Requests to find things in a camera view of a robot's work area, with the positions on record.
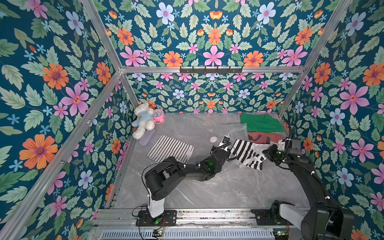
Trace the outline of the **red tank top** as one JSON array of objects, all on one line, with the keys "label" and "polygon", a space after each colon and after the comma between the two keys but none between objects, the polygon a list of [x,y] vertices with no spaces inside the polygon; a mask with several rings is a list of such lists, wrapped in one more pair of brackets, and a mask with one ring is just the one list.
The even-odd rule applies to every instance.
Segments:
[{"label": "red tank top", "polygon": [[274,133],[253,132],[253,133],[248,133],[248,138],[251,143],[270,144],[270,143],[278,143],[280,140],[283,140],[286,137],[283,135],[274,134]]}]

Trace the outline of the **striped shirt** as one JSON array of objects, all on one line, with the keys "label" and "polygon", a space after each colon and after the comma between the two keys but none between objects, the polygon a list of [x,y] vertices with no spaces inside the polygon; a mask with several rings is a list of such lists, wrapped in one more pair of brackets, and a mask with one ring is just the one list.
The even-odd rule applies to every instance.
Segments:
[{"label": "striped shirt", "polygon": [[277,143],[256,144],[249,141],[236,140],[230,149],[228,161],[235,161],[239,167],[246,166],[262,171],[263,163],[267,159],[263,151],[268,150],[269,147],[278,147],[279,151],[283,151],[286,145],[285,142],[286,140],[279,140]]},{"label": "striped shirt", "polygon": [[178,162],[187,163],[195,150],[195,147],[177,139],[162,135],[151,148],[148,157],[155,163],[174,157]]}]

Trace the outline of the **clear plastic vacuum bag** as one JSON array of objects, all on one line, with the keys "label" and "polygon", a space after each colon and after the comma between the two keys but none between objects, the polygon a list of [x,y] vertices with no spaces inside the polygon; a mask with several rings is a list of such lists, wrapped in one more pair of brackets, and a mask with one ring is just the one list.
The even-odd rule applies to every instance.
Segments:
[{"label": "clear plastic vacuum bag", "polygon": [[[167,114],[160,128],[166,129],[162,135],[195,147],[191,159],[186,164],[195,164],[204,160],[210,156],[213,146],[217,147],[224,141],[231,142],[232,146],[236,140],[249,141],[247,125],[242,124],[240,118],[232,115],[201,118],[195,115]],[[218,140],[211,143],[211,137],[217,137]],[[235,161],[229,162],[238,166]]]}]

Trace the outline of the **green tank top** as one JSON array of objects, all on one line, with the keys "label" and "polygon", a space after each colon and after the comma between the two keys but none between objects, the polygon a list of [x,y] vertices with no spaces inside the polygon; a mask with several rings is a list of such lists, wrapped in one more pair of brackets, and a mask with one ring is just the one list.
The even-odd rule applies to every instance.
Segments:
[{"label": "green tank top", "polygon": [[247,125],[249,133],[282,133],[285,131],[281,122],[269,114],[241,114],[241,123]]}]

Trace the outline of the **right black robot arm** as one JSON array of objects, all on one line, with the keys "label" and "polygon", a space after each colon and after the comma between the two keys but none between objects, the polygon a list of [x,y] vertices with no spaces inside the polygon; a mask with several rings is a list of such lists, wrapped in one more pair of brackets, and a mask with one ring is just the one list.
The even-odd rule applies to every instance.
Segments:
[{"label": "right black robot arm", "polygon": [[263,154],[276,166],[286,164],[299,180],[310,204],[307,212],[284,201],[274,201],[271,220],[286,220],[301,231],[304,240],[348,240],[355,216],[330,195],[313,162],[301,154],[299,139],[285,139],[284,146],[269,146]]}]

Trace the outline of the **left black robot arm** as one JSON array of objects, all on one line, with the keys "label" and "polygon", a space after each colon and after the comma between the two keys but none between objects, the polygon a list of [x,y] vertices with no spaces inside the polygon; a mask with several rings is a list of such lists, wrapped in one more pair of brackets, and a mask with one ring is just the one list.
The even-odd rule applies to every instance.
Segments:
[{"label": "left black robot arm", "polygon": [[165,212],[165,198],[184,180],[205,182],[222,171],[223,165],[230,160],[232,143],[224,141],[213,146],[210,156],[195,164],[185,164],[175,157],[146,167],[141,179],[148,192],[147,210],[153,219]]}]

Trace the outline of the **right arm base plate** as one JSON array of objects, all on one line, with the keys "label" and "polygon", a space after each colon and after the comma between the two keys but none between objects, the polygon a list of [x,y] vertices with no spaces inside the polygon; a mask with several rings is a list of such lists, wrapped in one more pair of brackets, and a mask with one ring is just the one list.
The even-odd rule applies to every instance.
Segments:
[{"label": "right arm base plate", "polygon": [[258,226],[287,226],[289,221],[282,218],[278,212],[271,209],[253,209],[251,213],[255,215]]}]

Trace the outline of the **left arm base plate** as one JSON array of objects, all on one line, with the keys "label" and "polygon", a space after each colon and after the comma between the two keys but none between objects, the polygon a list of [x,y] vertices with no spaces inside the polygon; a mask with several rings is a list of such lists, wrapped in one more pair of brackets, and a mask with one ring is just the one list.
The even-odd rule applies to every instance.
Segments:
[{"label": "left arm base plate", "polygon": [[138,213],[137,227],[174,227],[177,221],[176,210],[165,210],[160,216],[152,218],[148,210]]}]

